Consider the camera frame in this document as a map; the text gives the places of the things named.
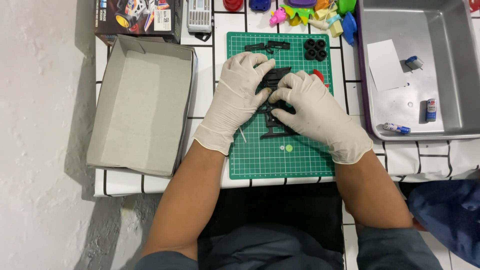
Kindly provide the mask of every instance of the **blue cloth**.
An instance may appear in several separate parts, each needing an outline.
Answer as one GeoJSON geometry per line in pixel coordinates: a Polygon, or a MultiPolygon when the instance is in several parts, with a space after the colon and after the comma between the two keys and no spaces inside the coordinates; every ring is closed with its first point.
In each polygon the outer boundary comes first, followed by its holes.
{"type": "Polygon", "coordinates": [[[438,241],[480,268],[480,180],[425,183],[410,193],[408,208],[438,241]]]}
{"type": "MultiPolygon", "coordinates": [[[[322,248],[293,227],[259,224],[199,241],[198,262],[163,251],[143,257],[135,270],[342,270],[342,254],[322,248]]],[[[442,270],[414,229],[365,228],[359,236],[359,269],[442,270]]]]}

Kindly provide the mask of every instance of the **cardboard box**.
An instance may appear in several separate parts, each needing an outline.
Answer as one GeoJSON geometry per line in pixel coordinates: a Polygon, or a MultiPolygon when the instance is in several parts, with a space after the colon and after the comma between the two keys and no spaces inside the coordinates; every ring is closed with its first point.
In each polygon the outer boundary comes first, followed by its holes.
{"type": "Polygon", "coordinates": [[[118,34],[180,42],[181,0],[94,1],[94,33],[107,45],[113,45],[118,34]]]}
{"type": "Polygon", "coordinates": [[[172,176],[197,70],[191,47],[120,35],[98,98],[87,164],[172,176]]]}

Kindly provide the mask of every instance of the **hand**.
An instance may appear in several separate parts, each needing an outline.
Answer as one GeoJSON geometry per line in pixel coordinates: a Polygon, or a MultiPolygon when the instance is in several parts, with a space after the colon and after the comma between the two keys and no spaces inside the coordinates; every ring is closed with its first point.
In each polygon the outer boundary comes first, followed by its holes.
{"type": "Polygon", "coordinates": [[[223,64],[212,104],[193,138],[207,149],[228,155],[235,131],[272,92],[264,88],[255,94],[263,76],[274,66],[275,59],[268,60],[261,53],[242,52],[230,57],[223,64]]]}
{"type": "Polygon", "coordinates": [[[372,148],[365,130],[352,121],[316,75],[289,73],[278,87],[268,101],[282,99],[296,114],[282,109],[272,110],[272,114],[299,134],[327,145],[335,163],[357,163],[372,148]]]}

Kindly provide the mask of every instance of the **green cutting mat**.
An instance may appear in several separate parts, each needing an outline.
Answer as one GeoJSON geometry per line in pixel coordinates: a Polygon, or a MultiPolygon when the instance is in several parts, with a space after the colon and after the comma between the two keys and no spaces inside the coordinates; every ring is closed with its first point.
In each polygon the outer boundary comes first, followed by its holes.
{"type": "MultiPolygon", "coordinates": [[[[267,41],[290,42],[290,50],[277,51],[267,57],[275,58],[276,68],[292,67],[292,72],[305,70],[312,74],[313,69],[324,75],[324,83],[329,84],[329,91],[333,95],[332,65],[330,62],[330,42],[328,35],[310,34],[268,34],[268,33],[227,33],[227,57],[244,51],[245,45],[267,41]],[[303,57],[305,49],[303,43],[309,39],[323,39],[327,43],[327,59],[318,62],[307,61],[303,57]]],[[[250,120],[241,126],[247,140],[244,142],[240,131],[234,135],[234,142],[230,148],[230,179],[257,179],[257,178],[286,178],[286,177],[319,177],[332,176],[334,164],[328,154],[328,147],[307,137],[298,135],[260,139],[267,133],[263,114],[255,113],[250,120]],[[291,152],[284,149],[287,145],[293,146],[291,152]]],[[[274,132],[283,132],[283,128],[274,128],[274,132]]]]}

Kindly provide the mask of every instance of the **open box lid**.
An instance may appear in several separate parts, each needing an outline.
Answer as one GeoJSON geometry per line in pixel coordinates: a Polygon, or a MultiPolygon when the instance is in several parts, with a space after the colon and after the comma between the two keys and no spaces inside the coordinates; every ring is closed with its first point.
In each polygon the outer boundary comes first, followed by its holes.
{"type": "Polygon", "coordinates": [[[172,175],[196,66],[191,47],[119,36],[103,77],[87,164],[172,175]]]}

